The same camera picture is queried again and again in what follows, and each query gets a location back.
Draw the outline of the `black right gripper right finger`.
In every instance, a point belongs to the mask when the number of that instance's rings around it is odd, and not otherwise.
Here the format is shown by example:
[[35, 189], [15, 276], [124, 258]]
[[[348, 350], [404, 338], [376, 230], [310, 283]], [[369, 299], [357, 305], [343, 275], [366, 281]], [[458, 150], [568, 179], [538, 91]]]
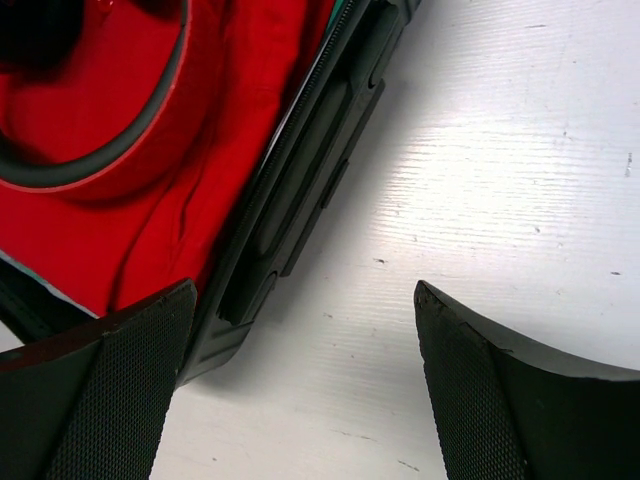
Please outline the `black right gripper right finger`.
[[638, 478], [638, 371], [545, 345], [425, 281], [414, 305], [448, 478]]

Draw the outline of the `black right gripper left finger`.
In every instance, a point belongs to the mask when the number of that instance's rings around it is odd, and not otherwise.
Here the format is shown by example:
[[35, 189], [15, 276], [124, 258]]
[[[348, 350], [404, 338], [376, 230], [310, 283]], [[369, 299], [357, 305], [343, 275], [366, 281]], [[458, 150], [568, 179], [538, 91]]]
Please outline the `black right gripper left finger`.
[[185, 279], [2, 352], [2, 478], [149, 478], [195, 305]]

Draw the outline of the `black suitcase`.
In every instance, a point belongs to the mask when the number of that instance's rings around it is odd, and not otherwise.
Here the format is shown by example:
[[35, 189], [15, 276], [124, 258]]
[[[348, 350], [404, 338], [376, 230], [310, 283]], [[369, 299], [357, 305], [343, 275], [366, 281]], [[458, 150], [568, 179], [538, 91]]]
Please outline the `black suitcase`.
[[176, 170], [97, 202], [1, 199], [1, 319], [43, 340], [189, 279], [181, 381], [225, 364], [291, 273], [415, 1], [216, 1], [212, 103]]

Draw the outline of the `red black headphones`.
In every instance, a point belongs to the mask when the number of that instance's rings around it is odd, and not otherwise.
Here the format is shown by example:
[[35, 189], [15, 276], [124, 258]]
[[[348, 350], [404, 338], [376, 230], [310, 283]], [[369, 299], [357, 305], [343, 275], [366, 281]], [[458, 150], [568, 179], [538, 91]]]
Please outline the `red black headphones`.
[[134, 194], [177, 169], [217, 87], [216, 1], [5, 1], [1, 199]]

